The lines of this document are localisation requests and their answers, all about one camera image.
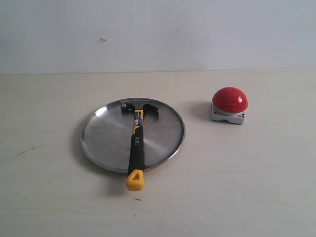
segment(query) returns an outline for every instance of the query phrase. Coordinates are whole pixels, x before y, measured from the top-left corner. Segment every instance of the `claw hammer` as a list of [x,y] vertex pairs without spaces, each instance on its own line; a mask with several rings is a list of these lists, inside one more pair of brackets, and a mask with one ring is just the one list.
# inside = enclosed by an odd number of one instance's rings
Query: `claw hammer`
[[145,185],[144,114],[151,112],[159,118],[159,112],[157,107],[141,101],[133,103],[122,102],[120,108],[122,112],[134,113],[126,187],[130,191],[140,191]]

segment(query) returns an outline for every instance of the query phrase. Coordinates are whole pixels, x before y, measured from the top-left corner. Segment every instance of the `metal plate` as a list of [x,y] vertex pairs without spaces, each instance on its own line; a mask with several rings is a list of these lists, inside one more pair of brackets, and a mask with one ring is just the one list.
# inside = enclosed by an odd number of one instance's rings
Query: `metal plate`
[[122,115],[121,102],[148,102],[159,109],[159,119],[144,118],[145,170],[172,158],[184,139],[180,115],[169,105],[147,98],[128,98],[109,103],[94,112],[83,126],[81,146],[95,164],[115,172],[127,173],[133,113]]

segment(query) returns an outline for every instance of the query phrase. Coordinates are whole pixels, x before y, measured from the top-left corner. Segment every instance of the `red dome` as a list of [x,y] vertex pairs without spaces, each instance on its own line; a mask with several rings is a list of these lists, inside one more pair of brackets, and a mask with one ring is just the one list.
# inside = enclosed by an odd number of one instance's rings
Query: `red dome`
[[235,87],[224,87],[213,96],[216,108],[227,113],[241,113],[248,107],[246,95]]

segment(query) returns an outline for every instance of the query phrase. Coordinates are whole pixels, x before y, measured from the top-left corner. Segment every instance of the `light wood surface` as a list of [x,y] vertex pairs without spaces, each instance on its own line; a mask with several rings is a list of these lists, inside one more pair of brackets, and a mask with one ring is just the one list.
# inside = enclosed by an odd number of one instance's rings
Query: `light wood surface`
[[[210,121],[224,86],[248,97],[243,125]],[[186,125],[141,192],[79,145],[87,117],[126,97]],[[315,104],[316,69],[1,76],[0,236],[315,236]]]

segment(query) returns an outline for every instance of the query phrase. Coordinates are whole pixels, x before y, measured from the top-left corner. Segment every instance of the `black hammer handle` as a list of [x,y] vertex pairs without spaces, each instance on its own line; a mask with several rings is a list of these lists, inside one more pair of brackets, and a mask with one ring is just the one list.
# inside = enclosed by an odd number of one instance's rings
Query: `black hammer handle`
[[144,180],[144,111],[134,111],[133,134],[130,143],[129,165],[126,187],[130,191],[142,190]]

